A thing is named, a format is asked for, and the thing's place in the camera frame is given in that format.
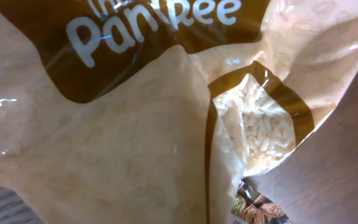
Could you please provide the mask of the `beige snack bag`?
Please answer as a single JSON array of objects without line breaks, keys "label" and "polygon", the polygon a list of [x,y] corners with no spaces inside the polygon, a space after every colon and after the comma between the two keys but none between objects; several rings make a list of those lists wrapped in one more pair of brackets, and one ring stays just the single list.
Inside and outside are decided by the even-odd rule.
[{"label": "beige snack bag", "polygon": [[225,223],[358,71],[358,1],[0,1],[0,187],[44,223]]}]

